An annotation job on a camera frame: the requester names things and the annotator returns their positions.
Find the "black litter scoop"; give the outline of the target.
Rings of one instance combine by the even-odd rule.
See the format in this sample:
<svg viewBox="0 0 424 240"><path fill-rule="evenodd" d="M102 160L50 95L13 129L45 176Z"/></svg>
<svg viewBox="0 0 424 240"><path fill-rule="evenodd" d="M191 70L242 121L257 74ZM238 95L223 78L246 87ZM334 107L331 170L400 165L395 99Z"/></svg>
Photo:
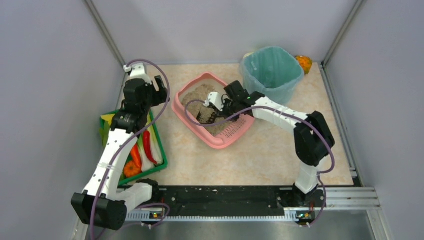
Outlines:
<svg viewBox="0 0 424 240"><path fill-rule="evenodd" d="M203 125L210 125L210 124L214 124L216 122L216 120L219 118L220 116L215 112L214 109L212 108L207 108L207 107L202 107L197 116L196 116L196 120Z"/></svg>

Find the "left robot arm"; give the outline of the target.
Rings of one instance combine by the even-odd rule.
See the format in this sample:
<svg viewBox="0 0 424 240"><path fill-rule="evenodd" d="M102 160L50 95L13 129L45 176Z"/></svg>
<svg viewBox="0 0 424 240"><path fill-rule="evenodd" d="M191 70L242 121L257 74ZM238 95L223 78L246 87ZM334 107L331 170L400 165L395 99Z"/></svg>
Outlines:
<svg viewBox="0 0 424 240"><path fill-rule="evenodd" d="M97 167L81 193L74 193L71 205L83 224L119 230L127 213L152 199L154 187L135 183L118 192L127 158L139 135L150 127L151 108L170 101L170 83L165 75L155 76L156 86L143 77L125 83L121 108L112 118L108 140Z"/></svg>

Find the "pink litter box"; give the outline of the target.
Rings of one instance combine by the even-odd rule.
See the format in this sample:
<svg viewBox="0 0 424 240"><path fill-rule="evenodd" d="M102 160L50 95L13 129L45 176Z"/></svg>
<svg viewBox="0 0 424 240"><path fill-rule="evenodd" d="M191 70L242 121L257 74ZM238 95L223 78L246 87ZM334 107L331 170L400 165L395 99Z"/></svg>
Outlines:
<svg viewBox="0 0 424 240"><path fill-rule="evenodd" d="M188 127L209 147L214 149L224 149L240 139L252 127L255 119L249 115L242 114L236 122L228 121L227 123L229 125L216 136L210 134L206 128L193 124L185 113L186 105L183 104L182 101L187 94L193 92L202 84L213 86L215 91L221 94L225 93L224 87L228 85L227 82L220 79L215 74L211 72L204 72L190 80L176 92L171 108L186 127Z"/></svg>

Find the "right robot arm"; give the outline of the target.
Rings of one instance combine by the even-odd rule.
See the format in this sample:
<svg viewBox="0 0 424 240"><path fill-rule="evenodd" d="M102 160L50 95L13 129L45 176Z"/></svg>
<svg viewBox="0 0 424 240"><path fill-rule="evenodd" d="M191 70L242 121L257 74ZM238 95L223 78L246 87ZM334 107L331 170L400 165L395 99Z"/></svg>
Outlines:
<svg viewBox="0 0 424 240"><path fill-rule="evenodd" d="M331 172L335 167L335 157L331 149L335 139L322 113L303 113L272 101L263 93L248 93L239 81L224 88L224 93L211 92L204 106L214 110L214 118L225 118L235 122L240 115L267 121L293 134L295 153L300 163L297 179L293 185L292 201L307 206L319 185L323 170L319 170L322 160L329 157Z"/></svg>

